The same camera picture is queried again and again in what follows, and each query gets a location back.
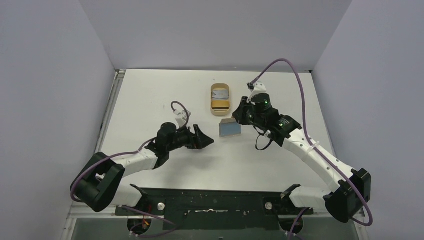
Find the beige card holder wallet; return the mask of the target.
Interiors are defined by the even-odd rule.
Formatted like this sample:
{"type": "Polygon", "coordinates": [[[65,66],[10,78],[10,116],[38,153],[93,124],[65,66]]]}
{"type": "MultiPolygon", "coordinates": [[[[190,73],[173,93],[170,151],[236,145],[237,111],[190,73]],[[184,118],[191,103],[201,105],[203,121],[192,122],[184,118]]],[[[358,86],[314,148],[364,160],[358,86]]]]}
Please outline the beige card holder wallet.
{"type": "Polygon", "coordinates": [[[219,137],[237,136],[242,133],[242,127],[235,118],[224,118],[219,123],[219,137]]]}

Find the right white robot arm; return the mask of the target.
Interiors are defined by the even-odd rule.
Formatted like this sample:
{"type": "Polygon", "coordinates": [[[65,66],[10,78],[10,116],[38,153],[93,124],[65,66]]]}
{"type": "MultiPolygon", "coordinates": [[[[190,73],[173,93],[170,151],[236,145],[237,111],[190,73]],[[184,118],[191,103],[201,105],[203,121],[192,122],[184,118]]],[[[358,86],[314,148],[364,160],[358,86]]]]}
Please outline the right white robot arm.
{"type": "Polygon", "coordinates": [[[343,163],[308,137],[300,123],[272,107],[267,93],[243,96],[232,116],[293,153],[327,185],[328,189],[294,185],[281,199],[286,213],[293,214],[299,208],[325,209],[337,221],[347,223],[371,199],[370,173],[343,163]]]}

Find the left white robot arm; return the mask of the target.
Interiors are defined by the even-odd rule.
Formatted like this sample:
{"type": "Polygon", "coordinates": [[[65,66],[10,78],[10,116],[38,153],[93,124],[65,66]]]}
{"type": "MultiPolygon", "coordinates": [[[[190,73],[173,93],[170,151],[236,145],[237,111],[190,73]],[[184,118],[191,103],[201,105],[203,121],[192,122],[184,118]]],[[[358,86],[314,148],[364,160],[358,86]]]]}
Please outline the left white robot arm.
{"type": "Polygon", "coordinates": [[[177,126],[171,122],[161,125],[156,137],[144,143],[140,149],[106,155],[95,153],[70,186],[70,196],[75,202],[84,203],[94,212],[110,205],[128,206],[136,215],[147,211],[147,194],[134,184],[123,184],[122,179],[146,170],[163,166],[170,153],[180,148],[202,150],[215,141],[204,134],[197,124],[177,126]]]}

